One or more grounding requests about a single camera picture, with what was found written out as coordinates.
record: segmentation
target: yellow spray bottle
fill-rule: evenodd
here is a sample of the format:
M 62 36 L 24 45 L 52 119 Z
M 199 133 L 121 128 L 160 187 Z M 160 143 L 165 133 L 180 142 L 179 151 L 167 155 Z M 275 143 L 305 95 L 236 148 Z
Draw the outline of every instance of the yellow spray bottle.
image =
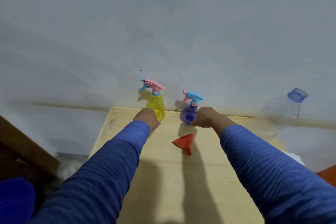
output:
M 146 108 L 153 109 L 157 120 L 162 121 L 165 117 L 165 106 L 163 104 L 163 98 L 160 94 L 160 90 L 165 89 L 165 87 L 153 80 L 141 78 L 141 81 L 143 82 L 143 86 L 140 91 L 143 91 L 146 88 L 153 89 Z

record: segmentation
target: blue sleeve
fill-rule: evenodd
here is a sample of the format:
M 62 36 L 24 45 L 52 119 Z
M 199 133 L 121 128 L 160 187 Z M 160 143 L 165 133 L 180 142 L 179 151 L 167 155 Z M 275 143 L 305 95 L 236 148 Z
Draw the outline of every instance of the blue sleeve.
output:
M 116 223 L 149 131 L 145 122 L 128 124 L 62 184 L 29 224 Z
M 336 188 L 240 125 L 220 144 L 266 223 L 336 223 Z

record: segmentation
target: blue nozzle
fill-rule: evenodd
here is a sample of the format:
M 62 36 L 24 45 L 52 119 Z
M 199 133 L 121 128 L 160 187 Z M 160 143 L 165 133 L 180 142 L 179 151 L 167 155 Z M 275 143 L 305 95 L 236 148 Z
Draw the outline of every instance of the blue nozzle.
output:
M 199 101 L 201 100 L 205 100 L 204 97 L 202 97 L 201 95 L 195 93 L 195 92 L 191 92 L 191 91 L 188 91 L 188 94 L 186 95 L 188 98 L 191 99 L 192 103 L 194 104 L 198 104 Z
M 146 80 L 146 78 L 141 78 L 141 79 L 140 79 L 140 81 L 143 82 L 143 86 L 142 86 L 142 88 L 141 88 L 139 91 L 143 91 L 143 90 L 149 88 L 149 87 L 145 84 L 145 80 Z

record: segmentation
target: blue spray bottle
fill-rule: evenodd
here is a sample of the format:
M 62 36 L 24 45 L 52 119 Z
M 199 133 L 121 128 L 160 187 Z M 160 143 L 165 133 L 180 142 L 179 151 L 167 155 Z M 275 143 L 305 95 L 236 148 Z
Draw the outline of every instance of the blue spray bottle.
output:
M 181 118 L 185 124 L 190 125 L 192 121 L 196 120 L 198 102 L 205 100 L 205 98 L 197 93 L 186 90 L 183 91 L 183 94 L 185 94 L 185 98 L 181 104 L 186 103 L 189 99 L 191 99 L 191 102 L 190 105 L 182 111 Z

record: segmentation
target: white wall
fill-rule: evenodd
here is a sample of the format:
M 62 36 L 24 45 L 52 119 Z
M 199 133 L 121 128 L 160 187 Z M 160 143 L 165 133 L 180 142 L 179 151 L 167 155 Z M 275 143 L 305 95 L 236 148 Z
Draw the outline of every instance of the white wall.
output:
M 203 105 L 247 116 L 299 87 L 309 93 L 302 120 L 336 123 L 335 8 L 336 0 L 0 0 L 1 105 L 143 107 L 146 77 L 167 87 L 167 109 L 191 90 Z M 13 119 L 30 128 L 28 117 Z

